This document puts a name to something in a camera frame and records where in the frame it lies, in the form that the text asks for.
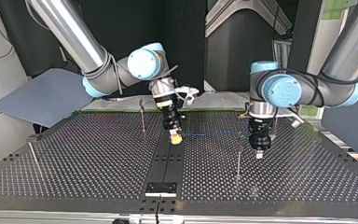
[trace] black metal plate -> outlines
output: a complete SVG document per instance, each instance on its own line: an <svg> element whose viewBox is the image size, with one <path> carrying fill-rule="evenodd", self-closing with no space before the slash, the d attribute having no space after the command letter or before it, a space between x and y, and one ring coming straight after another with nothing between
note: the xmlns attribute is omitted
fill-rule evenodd
<svg viewBox="0 0 358 224"><path fill-rule="evenodd" d="M358 217L358 162L307 123L295 129L278 119L263 160L245 138L238 178L239 131L249 135L238 115L187 115L185 141L176 149L184 152L183 170L167 169L168 180L182 186L175 214Z"/></svg>
<svg viewBox="0 0 358 224"><path fill-rule="evenodd" d="M38 164L28 147L0 163L0 209L139 212L160 115L146 114L145 125L139 113L80 113L54 127L32 142Z"/></svg>

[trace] metal rod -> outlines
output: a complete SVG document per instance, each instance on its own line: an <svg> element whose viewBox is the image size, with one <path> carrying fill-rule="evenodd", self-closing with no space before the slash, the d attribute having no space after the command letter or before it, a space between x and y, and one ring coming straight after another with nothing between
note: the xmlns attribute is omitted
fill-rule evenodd
<svg viewBox="0 0 358 224"><path fill-rule="evenodd" d="M36 153L34 153L34 146L32 145L31 142L28 142L28 146L31 149L32 155L34 157L34 162L36 163L36 166L37 166L37 169L39 170L40 176L43 176L42 175L42 169L40 168L40 165L39 165L39 160L36 157Z"/></svg>

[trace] black cable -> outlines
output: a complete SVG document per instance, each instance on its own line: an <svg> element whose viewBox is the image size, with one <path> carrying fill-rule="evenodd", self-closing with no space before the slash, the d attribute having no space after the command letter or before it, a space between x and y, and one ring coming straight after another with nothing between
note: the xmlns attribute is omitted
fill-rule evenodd
<svg viewBox="0 0 358 224"><path fill-rule="evenodd" d="M13 49L14 49L14 47L11 46L11 47L10 47L10 50L9 50L6 54L0 56L0 59L3 59L3 58L5 58L6 56L8 56L8 55L11 53L11 51L13 51Z"/></svg>
<svg viewBox="0 0 358 224"><path fill-rule="evenodd" d="M271 120L269 121L268 125L266 125L262 130L257 131L257 132L253 132L252 134L258 134L258 133L263 133L263 132L265 132L265 131L271 126L272 122L277 118L278 110L279 110L279 108L278 108L278 107L275 107L274 115L272 116L272 118L271 118Z"/></svg>
<svg viewBox="0 0 358 224"><path fill-rule="evenodd" d="M277 1L277 9L275 10L275 17L274 17L274 22L272 24L272 54L274 57L274 60L276 60L276 55L275 55L275 48L274 48L274 40L275 40L275 26L277 23L277 18L278 18L278 14L279 14L279 1Z"/></svg>
<svg viewBox="0 0 358 224"><path fill-rule="evenodd" d="M320 105L317 105L319 107L322 107L324 106L324 95L322 94L321 90L319 89L319 82L318 82L318 77L317 76L314 76L312 74L309 74L309 73L302 73L302 72L298 72L297 70L293 70L293 69L290 69L290 68L278 68L278 69L274 69L274 70L270 70L270 71L267 71L267 73L265 73L264 75L262 75L262 77L260 79L257 80L256 82L256 86L257 87L260 87L259 84L263 83L268 77L269 75L272 75L273 73L278 73L278 72L284 72L286 74L295 74L295 75L299 75L299 76L302 76L304 79L306 79L309 84L311 86L313 86L314 88L314 94L310 100L310 102L308 103L308 105L312 105L313 102L316 100L317 96L319 95L319 97L321 98L321 104ZM257 95L258 97L260 97L260 99L264 99L261 95L260 95L260 92L259 90L256 91L257 92Z"/></svg>
<svg viewBox="0 0 358 224"><path fill-rule="evenodd" d="M318 78L325 82L330 82L330 83L334 83L334 84L338 84L338 85L352 85L352 84L358 83L358 79L356 79L354 81L342 81L342 80L337 80L337 79L331 78L323 71L321 71L321 76Z"/></svg>

